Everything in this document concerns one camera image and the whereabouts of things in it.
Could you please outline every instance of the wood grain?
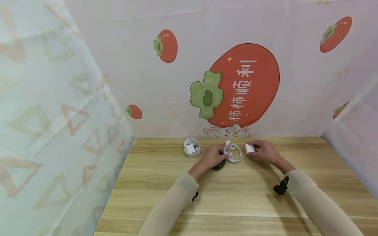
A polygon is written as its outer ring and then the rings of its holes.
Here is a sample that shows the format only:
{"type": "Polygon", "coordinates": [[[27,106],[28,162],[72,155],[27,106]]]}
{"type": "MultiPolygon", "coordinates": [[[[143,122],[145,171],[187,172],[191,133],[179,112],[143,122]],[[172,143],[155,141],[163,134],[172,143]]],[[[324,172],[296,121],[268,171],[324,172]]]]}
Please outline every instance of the wood grain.
{"type": "MultiPolygon", "coordinates": [[[[199,196],[180,215],[170,235],[317,236],[316,227],[290,195],[278,196],[273,186],[283,175],[245,157],[244,144],[233,139],[243,160],[209,171],[198,183],[199,196]]],[[[365,186],[320,137],[274,137],[277,151],[302,169],[356,223],[365,236],[378,232],[378,203],[365,186]]],[[[200,139],[203,149],[225,139],[200,139]]],[[[199,158],[183,151],[184,139],[137,139],[133,142],[94,236],[137,235],[145,218],[199,158]]]]}

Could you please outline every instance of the person's hand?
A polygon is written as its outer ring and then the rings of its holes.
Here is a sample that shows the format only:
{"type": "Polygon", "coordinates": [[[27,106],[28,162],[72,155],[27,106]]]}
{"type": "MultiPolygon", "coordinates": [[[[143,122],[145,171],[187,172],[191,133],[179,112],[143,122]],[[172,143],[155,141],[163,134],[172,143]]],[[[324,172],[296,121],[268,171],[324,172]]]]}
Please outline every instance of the person's hand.
{"type": "Polygon", "coordinates": [[[194,164],[194,166],[188,173],[193,176],[196,181],[198,181],[206,171],[218,165],[218,163],[229,157],[228,154],[219,154],[219,152],[225,147],[225,143],[219,146],[207,146],[202,154],[201,159],[196,164],[194,164]]]}
{"type": "Polygon", "coordinates": [[[259,157],[263,161],[277,167],[283,174],[295,170],[295,168],[275,150],[270,142],[253,140],[247,144],[254,146],[256,151],[248,155],[259,157]]]}
{"type": "Polygon", "coordinates": [[[283,159],[268,141],[253,140],[249,141],[247,144],[252,145],[255,148],[255,152],[249,153],[249,155],[259,157],[271,165],[276,165],[283,159]]]}

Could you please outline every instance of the black object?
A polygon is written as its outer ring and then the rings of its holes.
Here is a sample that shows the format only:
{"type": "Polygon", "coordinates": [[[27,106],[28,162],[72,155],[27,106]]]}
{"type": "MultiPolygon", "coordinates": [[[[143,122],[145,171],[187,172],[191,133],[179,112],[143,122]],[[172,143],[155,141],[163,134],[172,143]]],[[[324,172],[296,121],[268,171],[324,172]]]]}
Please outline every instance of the black object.
{"type": "Polygon", "coordinates": [[[289,177],[286,176],[286,177],[281,181],[280,185],[275,185],[275,186],[273,187],[273,190],[274,190],[278,195],[284,195],[285,192],[286,192],[286,189],[287,189],[287,184],[288,184],[288,182],[289,182],[289,177]]]}
{"type": "Polygon", "coordinates": [[[195,193],[195,196],[193,197],[192,199],[192,202],[194,201],[194,199],[198,196],[198,191],[195,193]]]}
{"type": "Polygon", "coordinates": [[[221,170],[225,166],[226,160],[221,161],[218,163],[216,166],[214,166],[212,169],[213,170],[221,170]]]}

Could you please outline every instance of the white curtain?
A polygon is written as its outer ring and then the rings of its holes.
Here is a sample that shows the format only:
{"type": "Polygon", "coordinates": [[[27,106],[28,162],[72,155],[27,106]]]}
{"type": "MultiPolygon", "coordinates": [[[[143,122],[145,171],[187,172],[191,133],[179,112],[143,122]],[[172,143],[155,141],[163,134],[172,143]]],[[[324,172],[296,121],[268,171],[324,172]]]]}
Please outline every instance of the white curtain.
{"type": "Polygon", "coordinates": [[[378,199],[378,75],[345,106],[323,137],[378,199]]]}
{"type": "Polygon", "coordinates": [[[63,2],[0,3],[1,235],[92,235],[134,139],[63,2]]]}

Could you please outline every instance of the person's arm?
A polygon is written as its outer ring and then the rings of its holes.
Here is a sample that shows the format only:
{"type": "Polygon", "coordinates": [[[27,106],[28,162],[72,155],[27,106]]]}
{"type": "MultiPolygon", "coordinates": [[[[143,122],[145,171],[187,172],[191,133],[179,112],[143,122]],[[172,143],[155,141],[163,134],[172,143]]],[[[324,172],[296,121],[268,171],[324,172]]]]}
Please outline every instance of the person's arm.
{"type": "Polygon", "coordinates": [[[248,144],[260,146],[258,152],[252,153],[253,156],[276,166],[289,177],[287,187],[290,193],[323,236],[363,236],[345,212],[305,172],[296,170],[281,157],[271,143],[255,140],[248,144]]]}
{"type": "Polygon", "coordinates": [[[199,185],[197,181],[209,169],[223,161],[228,155],[220,155],[225,147],[208,146],[199,162],[188,173],[180,175],[173,186],[152,209],[138,236],[167,236],[182,210],[192,202],[199,185]]]}

